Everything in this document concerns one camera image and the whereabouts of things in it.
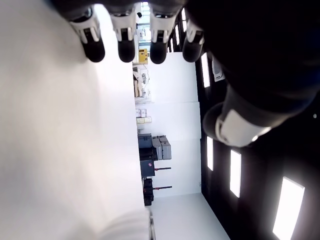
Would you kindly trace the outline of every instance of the rectangular ceiling light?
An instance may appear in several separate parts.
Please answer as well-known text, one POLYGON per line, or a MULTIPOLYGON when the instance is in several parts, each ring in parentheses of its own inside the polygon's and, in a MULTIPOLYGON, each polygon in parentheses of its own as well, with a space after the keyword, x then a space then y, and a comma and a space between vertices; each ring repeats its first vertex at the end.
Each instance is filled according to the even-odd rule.
POLYGON ((206 164, 208 168, 214 170, 214 140, 211 137, 206 137, 206 164))
POLYGON ((170 45, 171 45, 171 52, 174 52, 174 42, 172 41, 172 38, 170 40, 170 45))
POLYGON ((273 233, 280 240, 290 240, 294 232, 305 187, 284 177, 273 233))
POLYGON ((181 16, 182 16, 182 20, 186 20, 186 13, 184 8, 182 9, 181 16))
POLYGON ((238 198, 240 197, 241 184, 241 154, 230 151, 230 190, 238 198))
POLYGON ((206 53, 203 54, 201 57, 201 65, 202 65, 203 85, 205 88, 207 88, 207 87, 210 87, 210 80, 209 80, 208 57, 206 53))
POLYGON ((187 21, 182 22, 183 31, 185 32, 187 30, 187 21))
POLYGON ((175 40, 176 40, 176 44, 179 45, 179 43, 180 43, 180 38, 179 38, 178 25, 175 26, 175 40))

